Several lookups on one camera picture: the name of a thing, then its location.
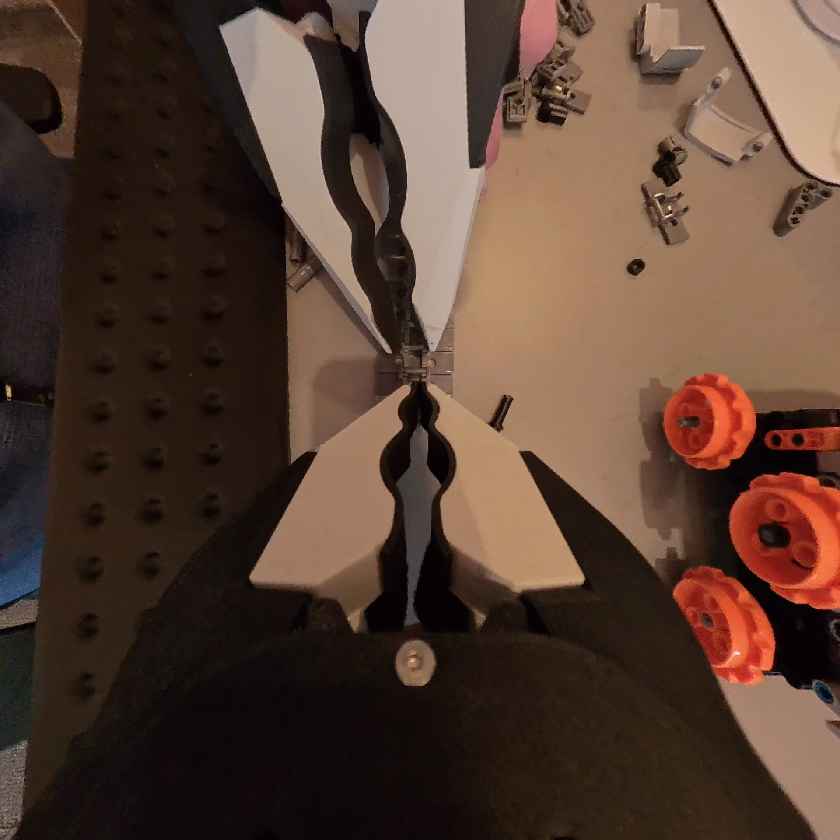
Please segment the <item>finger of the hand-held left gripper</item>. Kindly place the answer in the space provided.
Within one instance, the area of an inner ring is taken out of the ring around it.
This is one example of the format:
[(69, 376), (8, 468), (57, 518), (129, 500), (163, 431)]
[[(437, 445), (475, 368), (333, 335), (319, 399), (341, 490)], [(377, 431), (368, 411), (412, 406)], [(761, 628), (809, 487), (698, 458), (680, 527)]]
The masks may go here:
[(380, 1), (364, 35), (373, 91), (406, 164), (402, 230), (413, 251), (413, 305), (437, 346), (455, 305), (482, 168), (469, 164), (463, 1)]
[(296, 23), (248, 11), (221, 24), (224, 45), (279, 190), (281, 204), (385, 352), (398, 349), (396, 317), (375, 254), (382, 215), (355, 142), (378, 127), (355, 55), (318, 13)]

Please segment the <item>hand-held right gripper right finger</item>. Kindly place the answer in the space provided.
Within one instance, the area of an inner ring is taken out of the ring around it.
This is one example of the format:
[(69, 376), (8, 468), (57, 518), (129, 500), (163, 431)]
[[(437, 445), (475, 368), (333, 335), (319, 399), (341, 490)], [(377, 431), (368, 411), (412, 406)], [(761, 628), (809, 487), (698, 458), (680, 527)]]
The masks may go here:
[(585, 575), (519, 449), (437, 387), (434, 430), (455, 473), (440, 499), (458, 598), (579, 587)]

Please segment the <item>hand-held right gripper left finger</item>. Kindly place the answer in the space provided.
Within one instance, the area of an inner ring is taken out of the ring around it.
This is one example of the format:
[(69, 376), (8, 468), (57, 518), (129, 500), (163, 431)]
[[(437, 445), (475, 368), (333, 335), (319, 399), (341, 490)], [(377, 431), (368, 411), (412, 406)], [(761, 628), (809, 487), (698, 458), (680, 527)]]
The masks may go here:
[(378, 556), (392, 531), (393, 494), (382, 477), (385, 448), (403, 430), (399, 388), (316, 451), (251, 571), (254, 587), (318, 598), (376, 598)]

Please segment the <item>pile of dark grey connectors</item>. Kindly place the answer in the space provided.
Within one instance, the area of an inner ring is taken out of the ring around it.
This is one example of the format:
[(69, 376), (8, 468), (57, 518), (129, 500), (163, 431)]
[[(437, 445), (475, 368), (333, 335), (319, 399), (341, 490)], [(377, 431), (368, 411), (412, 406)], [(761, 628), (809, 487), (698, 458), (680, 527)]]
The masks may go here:
[(518, 74), (519, 42), (507, 71), (503, 97), (502, 127), (519, 130), (535, 112), (542, 123), (565, 124), (573, 114), (584, 114), (591, 96), (577, 87), (583, 70), (574, 61), (576, 40), (594, 27), (594, 18), (586, 1), (558, 1), (558, 32), (549, 54), (529, 77)]

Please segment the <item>black grey toy robot vehicle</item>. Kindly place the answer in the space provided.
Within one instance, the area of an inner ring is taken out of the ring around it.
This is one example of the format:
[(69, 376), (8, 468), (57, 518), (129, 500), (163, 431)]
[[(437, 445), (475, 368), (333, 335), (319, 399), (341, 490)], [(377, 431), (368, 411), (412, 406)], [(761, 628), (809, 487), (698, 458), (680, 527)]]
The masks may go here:
[[(757, 422), (747, 451), (729, 466), (738, 468), (733, 503), (763, 475), (800, 474), (838, 489), (837, 409), (760, 414)], [(817, 610), (780, 597), (744, 565), (732, 541), (731, 546), (735, 571), (721, 571), (743, 584), (758, 601), (775, 635), (774, 662), (765, 677), (782, 677), (794, 688), (810, 690), (830, 709), (828, 725), (838, 733), (838, 609)]]

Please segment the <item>person's left hand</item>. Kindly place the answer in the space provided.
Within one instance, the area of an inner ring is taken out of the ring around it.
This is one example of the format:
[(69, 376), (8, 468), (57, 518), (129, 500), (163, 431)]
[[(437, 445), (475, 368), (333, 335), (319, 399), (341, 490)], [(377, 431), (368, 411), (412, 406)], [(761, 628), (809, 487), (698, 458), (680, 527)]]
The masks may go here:
[[(529, 77), (550, 53), (557, 37), (559, 17), (555, 1), (526, 1), (521, 15), (518, 74)], [(496, 163), (502, 130), (503, 97), (500, 97), (486, 147), (486, 175)]]

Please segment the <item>light grey toy block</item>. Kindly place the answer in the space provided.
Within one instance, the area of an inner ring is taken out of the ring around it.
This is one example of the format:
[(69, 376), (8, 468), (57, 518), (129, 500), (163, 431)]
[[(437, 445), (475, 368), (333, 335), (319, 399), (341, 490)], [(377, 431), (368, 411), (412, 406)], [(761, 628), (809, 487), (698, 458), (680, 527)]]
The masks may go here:
[(679, 11), (660, 3), (640, 7), (635, 24), (636, 58), (644, 77), (679, 77), (705, 53), (703, 45), (684, 45)]

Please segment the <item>black dimpled mat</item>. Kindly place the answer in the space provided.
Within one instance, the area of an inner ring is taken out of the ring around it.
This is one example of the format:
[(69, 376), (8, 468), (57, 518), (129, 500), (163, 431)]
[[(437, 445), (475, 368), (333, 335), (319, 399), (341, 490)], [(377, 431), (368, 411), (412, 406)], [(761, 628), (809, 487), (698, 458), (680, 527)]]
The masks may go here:
[(88, 2), (24, 808), (139, 615), (289, 458), (284, 217), (203, 70), (222, 2)]

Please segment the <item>orange toy gear wheel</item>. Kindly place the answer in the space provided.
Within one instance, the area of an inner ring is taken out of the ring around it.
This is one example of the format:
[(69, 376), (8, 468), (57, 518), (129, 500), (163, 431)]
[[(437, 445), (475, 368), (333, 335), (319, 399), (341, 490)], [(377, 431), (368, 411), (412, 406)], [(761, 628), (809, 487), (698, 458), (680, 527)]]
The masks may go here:
[(839, 491), (814, 477), (754, 479), (733, 503), (729, 533), (740, 560), (772, 592), (817, 610), (839, 608)]
[(689, 378), (669, 399), (663, 429), (672, 450), (697, 469), (726, 469), (740, 459), (757, 430), (753, 404), (723, 374)]
[(738, 580), (707, 566), (689, 568), (673, 597), (719, 678), (753, 686), (771, 671), (774, 630), (762, 606)]

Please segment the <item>dark grey small toy pieces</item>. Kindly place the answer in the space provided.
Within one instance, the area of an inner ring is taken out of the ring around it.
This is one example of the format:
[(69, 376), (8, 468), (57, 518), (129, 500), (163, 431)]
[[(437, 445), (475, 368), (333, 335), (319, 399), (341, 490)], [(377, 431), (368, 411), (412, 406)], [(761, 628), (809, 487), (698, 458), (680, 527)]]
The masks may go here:
[(690, 237), (684, 222), (689, 207), (678, 188), (686, 158), (685, 145), (675, 135), (665, 137), (658, 144), (652, 176), (641, 186), (648, 218), (667, 246), (683, 244)]

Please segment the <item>light grey angled toy piece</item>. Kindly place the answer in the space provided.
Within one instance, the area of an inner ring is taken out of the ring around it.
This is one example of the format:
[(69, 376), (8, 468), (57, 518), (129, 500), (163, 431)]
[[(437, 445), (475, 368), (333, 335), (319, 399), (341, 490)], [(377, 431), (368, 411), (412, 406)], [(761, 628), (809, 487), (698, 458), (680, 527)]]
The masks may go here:
[(723, 67), (709, 80), (706, 91), (692, 104), (682, 129), (689, 142), (725, 165), (751, 160), (774, 139), (771, 131), (760, 131), (719, 109), (719, 96), (730, 78), (730, 69)]

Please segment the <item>wooden book stand white base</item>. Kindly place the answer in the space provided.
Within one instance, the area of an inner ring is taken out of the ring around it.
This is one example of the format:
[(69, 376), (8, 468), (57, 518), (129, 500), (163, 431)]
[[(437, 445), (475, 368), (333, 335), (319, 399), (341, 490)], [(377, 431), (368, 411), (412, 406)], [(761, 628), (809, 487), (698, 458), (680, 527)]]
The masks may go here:
[(808, 12), (835, 20), (838, 2), (712, 1), (773, 132), (805, 175), (839, 183), (838, 38)]

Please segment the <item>dark grey toy beam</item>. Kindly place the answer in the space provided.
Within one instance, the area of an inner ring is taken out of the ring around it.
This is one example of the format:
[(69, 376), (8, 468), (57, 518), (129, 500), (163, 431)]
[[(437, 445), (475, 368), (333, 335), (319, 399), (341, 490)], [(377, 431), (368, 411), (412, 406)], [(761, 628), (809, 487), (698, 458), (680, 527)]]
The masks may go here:
[(834, 193), (834, 187), (813, 179), (792, 187), (773, 221), (773, 234), (781, 238), (800, 228), (806, 215), (830, 200)]

